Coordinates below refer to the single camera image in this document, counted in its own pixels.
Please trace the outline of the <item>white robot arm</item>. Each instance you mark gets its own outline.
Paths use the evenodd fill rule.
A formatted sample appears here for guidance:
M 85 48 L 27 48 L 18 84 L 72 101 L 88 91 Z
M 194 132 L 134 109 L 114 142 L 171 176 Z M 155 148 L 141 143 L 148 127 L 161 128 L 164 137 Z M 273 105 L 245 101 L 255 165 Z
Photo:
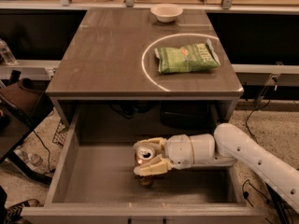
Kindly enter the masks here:
M 230 123 L 218 125 L 213 134 L 154 137 L 134 144 L 134 174 L 163 175 L 172 169 L 247 165 L 288 205 L 299 212 L 299 172 L 266 151 Z

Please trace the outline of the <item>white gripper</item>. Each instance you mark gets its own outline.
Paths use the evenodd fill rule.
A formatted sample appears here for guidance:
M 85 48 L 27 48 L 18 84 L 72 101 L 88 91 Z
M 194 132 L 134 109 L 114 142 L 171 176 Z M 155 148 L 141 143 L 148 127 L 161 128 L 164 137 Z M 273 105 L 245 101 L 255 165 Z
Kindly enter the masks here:
M 162 175 L 173 167 L 181 170 L 191 168 L 193 165 L 192 142 L 190 137 L 185 134 L 174 135 L 167 141 L 162 137 L 140 140 L 134 144 L 134 149 L 138 149 L 141 146 L 149 146 L 156 151 L 164 149 L 165 156 L 168 159 L 157 157 L 148 163 L 136 166 L 134 169 L 136 175 Z

